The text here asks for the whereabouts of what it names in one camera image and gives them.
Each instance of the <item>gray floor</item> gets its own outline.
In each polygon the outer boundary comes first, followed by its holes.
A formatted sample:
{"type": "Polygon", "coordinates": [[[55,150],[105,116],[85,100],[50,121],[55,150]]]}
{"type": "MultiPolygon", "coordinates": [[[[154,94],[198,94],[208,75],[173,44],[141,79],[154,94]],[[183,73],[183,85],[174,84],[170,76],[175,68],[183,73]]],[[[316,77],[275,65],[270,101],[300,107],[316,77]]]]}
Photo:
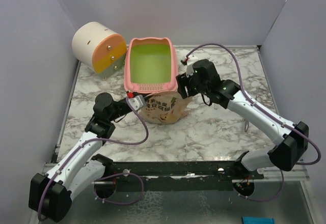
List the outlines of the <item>gray floor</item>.
{"type": "MultiPolygon", "coordinates": [[[[275,194],[279,182],[256,183],[253,197],[275,194]]],[[[117,201],[130,201],[137,193],[116,193],[117,201]]],[[[271,202],[254,203],[228,191],[147,192],[132,206],[116,206],[95,201],[92,187],[85,189],[73,202],[60,224],[76,223],[178,223],[240,224],[242,216],[274,218],[276,224],[313,223],[300,182],[286,182],[280,197],[271,202]]]]}

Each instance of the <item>marble table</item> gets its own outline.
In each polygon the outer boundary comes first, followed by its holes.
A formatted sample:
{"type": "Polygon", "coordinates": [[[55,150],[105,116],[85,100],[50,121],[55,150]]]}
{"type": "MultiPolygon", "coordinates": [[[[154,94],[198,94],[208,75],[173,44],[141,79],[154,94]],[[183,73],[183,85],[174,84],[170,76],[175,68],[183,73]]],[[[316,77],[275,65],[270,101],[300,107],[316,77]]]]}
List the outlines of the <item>marble table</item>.
{"type": "MultiPolygon", "coordinates": [[[[177,48],[179,60],[190,48],[177,48]]],[[[266,77],[256,47],[233,48],[238,58],[245,89],[266,107],[275,110],[266,77]]],[[[195,52],[200,59],[214,62],[222,79],[238,82],[234,61],[219,48],[206,48],[195,52]]],[[[179,73],[185,67],[179,65],[179,73]]],[[[79,140],[93,114],[95,97],[102,92],[111,93],[113,99],[125,96],[123,70],[102,80],[87,66],[81,65],[71,100],[69,113],[60,144],[58,161],[79,140]]],[[[244,131],[244,119],[220,106],[208,107],[197,95],[189,104],[189,115],[172,125],[148,123],[149,138],[139,146],[106,143],[97,153],[114,161],[195,161],[235,160],[245,150],[271,148],[272,142],[252,124],[244,131]]],[[[136,116],[128,114],[116,123],[112,138],[124,142],[143,139],[145,130],[136,116]]]]}

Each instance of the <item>brown bag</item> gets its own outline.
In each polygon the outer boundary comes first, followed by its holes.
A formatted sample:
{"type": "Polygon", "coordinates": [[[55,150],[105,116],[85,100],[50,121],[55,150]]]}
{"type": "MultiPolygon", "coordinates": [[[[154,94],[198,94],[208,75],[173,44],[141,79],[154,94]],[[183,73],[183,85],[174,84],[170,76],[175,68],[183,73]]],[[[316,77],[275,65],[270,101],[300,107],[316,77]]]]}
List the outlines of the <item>brown bag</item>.
{"type": "Polygon", "coordinates": [[[184,111],[192,98],[182,99],[177,92],[162,92],[153,95],[140,111],[140,116],[150,123],[173,124],[188,115],[184,111]]]}

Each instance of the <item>marble tabletop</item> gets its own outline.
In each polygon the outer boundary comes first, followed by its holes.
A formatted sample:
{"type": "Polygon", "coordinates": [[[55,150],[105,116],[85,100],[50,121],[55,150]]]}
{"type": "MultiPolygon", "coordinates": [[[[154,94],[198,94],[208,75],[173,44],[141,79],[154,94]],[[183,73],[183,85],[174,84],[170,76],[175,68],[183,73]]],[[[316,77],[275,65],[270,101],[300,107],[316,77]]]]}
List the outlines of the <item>marble tabletop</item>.
{"type": "MultiPolygon", "coordinates": [[[[275,111],[257,49],[244,47],[232,50],[238,58],[245,89],[252,96],[257,96],[259,102],[275,111]]],[[[177,48],[176,51],[180,60],[190,48],[177,48]]],[[[234,61],[226,51],[206,48],[194,54],[199,59],[213,61],[222,79],[231,79],[238,83],[234,61]]],[[[179,73],[184,71],[185,67],[179,65],[179,73]]],[[[123,70],[119,70],[107,80],[102,80],[82,64],[65,124],[58,161],[79,140],[93,114],[95,97],[102,92],[111,93],[115,100],[125,96],[123,70]]],[[[199,95],[193,98],[187,111],[188,116],[172,125],[147,123],[149,138],[142,145],[123,146],[106,143],[96,153],[101,153],[114,161],[235,160],[246,150],[273,146],[268,137],[252,124],[248,132],[245,132],[242,117],[218,105],[206,106],[199,95]]],[[[145,136],[142,124],[132,113],[115,124],[116,130],[112,139],[137,142],[145,136]]]]}

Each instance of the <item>cylindrical container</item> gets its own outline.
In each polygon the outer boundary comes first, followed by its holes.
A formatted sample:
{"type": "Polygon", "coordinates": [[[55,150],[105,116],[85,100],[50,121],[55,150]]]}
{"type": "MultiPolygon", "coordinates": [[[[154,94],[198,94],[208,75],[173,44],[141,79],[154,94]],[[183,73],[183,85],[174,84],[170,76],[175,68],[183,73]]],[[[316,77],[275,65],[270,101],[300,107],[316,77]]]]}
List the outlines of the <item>cylindrical container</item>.
{"type": "Polygon", "coordinates": [[[101,78],[107,78],[123,66],[127,44],[120,34],[100,23],[90,22],[73,36],[72,51],[101,78]]]}

